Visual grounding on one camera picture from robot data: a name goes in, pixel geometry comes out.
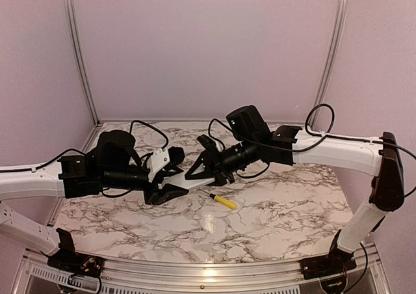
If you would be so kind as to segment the front aluminium frame rail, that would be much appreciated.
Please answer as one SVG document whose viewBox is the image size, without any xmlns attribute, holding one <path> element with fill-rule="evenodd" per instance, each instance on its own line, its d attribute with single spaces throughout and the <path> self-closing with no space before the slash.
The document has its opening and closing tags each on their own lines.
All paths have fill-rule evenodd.
<svg viewBox="0 0 416 294">
<path fill-rule="evenodd" d="M 260 263 L 158 263 L 108 259 L 99 280 L 69 277 L 36 253 L 24 255 L 13 293 L 322 293 L 336 274 L 306 280 L 296 259 Z"/>
</svg>

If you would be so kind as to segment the right aluminium corner post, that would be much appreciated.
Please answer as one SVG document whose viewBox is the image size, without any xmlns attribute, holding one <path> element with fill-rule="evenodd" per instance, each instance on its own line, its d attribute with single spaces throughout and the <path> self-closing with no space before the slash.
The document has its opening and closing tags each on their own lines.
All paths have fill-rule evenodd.
<svg viewBox="0 0 416 294">
<path fill-rule="evenodd" d="M 337 0 L 337 8 L 335 10 L 335 19 L 330 39 L 330 45 L 320 78 L 318 92 L 315 98 L 315 105 L 321 104 L 324 101 L 324 97 L 328 90 L 333 65 L 342 39 L 347 6 L 348 0 Z"/>
</svg>

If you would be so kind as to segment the white remote control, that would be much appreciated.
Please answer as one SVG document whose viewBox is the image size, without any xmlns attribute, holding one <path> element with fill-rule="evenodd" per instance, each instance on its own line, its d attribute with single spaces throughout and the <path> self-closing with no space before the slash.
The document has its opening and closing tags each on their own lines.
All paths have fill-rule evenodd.
<svg viewBox="0 0 416 294">
<path fill-rule="evenodd" d="M 185 172 L 181 172 L 174 176 L 170 176 L 165 178 L 161 183 L 162 187 L 165 185 L 174 185 L 176 187 L 180 187 L 186 190 L 195 190 L 200 189 L 203 186 L 206 186 L 215 181 L 215 178 L 203 178 L 203 179 L 196 179 L 196 180 L 186 180 L 185 179 Z"/>
</svg>

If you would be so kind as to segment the left aluminium corner post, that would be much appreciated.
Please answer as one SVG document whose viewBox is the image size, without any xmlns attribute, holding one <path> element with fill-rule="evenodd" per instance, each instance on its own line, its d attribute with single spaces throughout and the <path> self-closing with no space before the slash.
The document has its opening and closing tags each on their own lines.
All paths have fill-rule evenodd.
<svg viewBox="0 0 416 294">
<path fill-rule="evenodd" d="M 90 86 L 90 81 L 88 78 L 88 73 L 85 65 L 85 61 L 83 58 L 83 51 L 81 45 L 81 39 L 79 36 L 79 29 L 77 24 L 77 17 L 75 11 L 75 1 L 74 0 L 64 0 L 64 4 L 66 7 L 66 15 L 68 19 L 68 28 L 71 37 L 71 44 L 75 56 L 75 62 L 77 65 L 77 71 L 79 74 L 81 87 L 83 90 L 83 94 L 86 100 L 86 106 L 91 118 L 91 121 L 94 126 L 98 126 L 100 124 L 98 113 L 96 110 L 96 105 L 94 103 L 92 89 Z"/>
</svg>

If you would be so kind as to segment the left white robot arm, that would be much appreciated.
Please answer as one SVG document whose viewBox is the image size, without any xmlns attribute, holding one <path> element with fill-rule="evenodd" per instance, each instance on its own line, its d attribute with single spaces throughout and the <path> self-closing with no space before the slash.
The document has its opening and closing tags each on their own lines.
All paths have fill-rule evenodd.
<svg viewBox="0 0 416 294">
<path fill-rule="evenodd" d="M 163 183 L 181 172 L 179 165 L 185 158 L 181 147 L 159 148 L 143 163 L 135 143 L 126 131 L 106 131 L 86 154 L 69 149 L 48 163 L 3 169 L 1 201 L 37 196 L 79 198 L 110 188 L 141 191 L 146 204 L 158 206 L 188 193 Z"/>
</svg>

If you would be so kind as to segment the aluminium corner post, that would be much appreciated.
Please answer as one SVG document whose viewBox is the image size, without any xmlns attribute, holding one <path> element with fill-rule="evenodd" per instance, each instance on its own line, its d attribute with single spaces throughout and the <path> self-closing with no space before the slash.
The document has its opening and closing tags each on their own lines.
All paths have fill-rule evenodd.
<svg viewBox="0 0 416 294">
<path fill-rule="evenodd" d="M 342 39 L 347 6 L 348 0 L 337 0 L 337 8 L 335 10 L 335 19 L 330 39 L 330 45 L 320 78 L 318 92 L 315 98 L 315 105 L 321 104 L 324 101 L 324 97 L 328 90 L 333 65 Z"/>
<path fill-rule="evenodd" d="M 94 126 L 98 126 L 100 124 L 98 113 L 96 110 L 96 105 L 94 103 L 92 89 L 90 86 L 90 81 L 88 78 L 88 73 L 85 65 L 85 61 L 83 58 L 83 51 L 81 45 L 81 39 L 79 36 L 79 29 L 77 24 L 77 17 L 75 11 L 75 1 L 74 0 L 64 0 L 64 4 L 66 7 L 66 15 L 68 19 L 68 28 L 71 37 L 71 44 L 75 56 L 75 62 L 77 65 L 77 71 L 79 74 L 81 87 L 83 90 L 83 94 L 86 100 L 86 106 L 91 118 L 91 121 Z"/>
</svg>

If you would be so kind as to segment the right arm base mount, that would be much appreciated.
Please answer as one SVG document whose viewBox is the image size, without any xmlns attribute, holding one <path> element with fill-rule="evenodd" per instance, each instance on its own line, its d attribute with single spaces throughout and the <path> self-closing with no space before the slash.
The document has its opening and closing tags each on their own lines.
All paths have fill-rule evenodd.
<svg viewBox="0 0 416 294">
<path fill-rule="evenodd" d="M 357 267 L 354 254 L 338 248 L 337 240 L 340 233 L 341 231 L 338 231 L 333 238 L 327 254 L 300 260 L 300 268 L 305 280 L 342 274 Z"/>
</svg>

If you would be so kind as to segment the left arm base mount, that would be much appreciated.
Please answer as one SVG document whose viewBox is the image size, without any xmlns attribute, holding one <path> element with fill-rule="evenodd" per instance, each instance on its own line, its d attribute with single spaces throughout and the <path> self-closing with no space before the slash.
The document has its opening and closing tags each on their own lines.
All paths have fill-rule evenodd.
<svg viewBox="0 0 416 294">
<path fill-rule="evenodd" d="M 58 250 L 47 255 L 47 264 L 74 275 L 99 278 L 103 268 L 103 258 L 76 251 L 71 233 L 56 229 L 59 237 Z"/>
</svg>

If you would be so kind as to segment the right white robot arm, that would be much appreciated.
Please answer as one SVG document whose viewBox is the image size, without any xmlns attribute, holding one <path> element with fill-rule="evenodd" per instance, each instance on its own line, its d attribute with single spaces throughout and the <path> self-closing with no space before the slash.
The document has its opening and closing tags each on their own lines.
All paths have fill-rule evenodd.
<svg viewBox="0 0 416 294">
<path fill-rule="evenodd" d="M 364 238 L 405 199 L 403 167 L 395 136 L 359 138 L 318 133 L 307 126 L 280 126 L 271 131 L 257 108 L 246 105 L 226 117 L 238 144 L 219 151 L 214 140 L 198 137 L 204 151 L 186 172 L 186 180 L 211 179 L 213 185 L 234 181 L 233 173 L 260 160 L 266 164 L 317 164 L 372 176 L 372 192 L 333 240 L 322 268 L 336 273 Z"/>
</svg>

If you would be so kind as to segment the yellow handled screwdriver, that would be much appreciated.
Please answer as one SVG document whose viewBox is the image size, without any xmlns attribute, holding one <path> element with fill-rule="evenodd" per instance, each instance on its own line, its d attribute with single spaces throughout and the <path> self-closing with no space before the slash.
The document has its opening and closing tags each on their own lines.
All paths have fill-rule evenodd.
<svg viewBox="0 0 416 294">
<path fill-rule="evenodd" d="M 222 197 L 220 197 L 218 195 L 215 195 L 215 194 L 210 194 L 209 196 L 214 201 L 222 204 L 223 206 L 226 206 L 227 208 L 230 208 L 230 209 L 236 209 L 237 208 L 237 205 L 235 203 L 233 203 L 233 202 L 231 202 L 231 201 L 229 201 L 229 200 L 227 200 L 225 198 L 222 198 Z"/>
</svg>

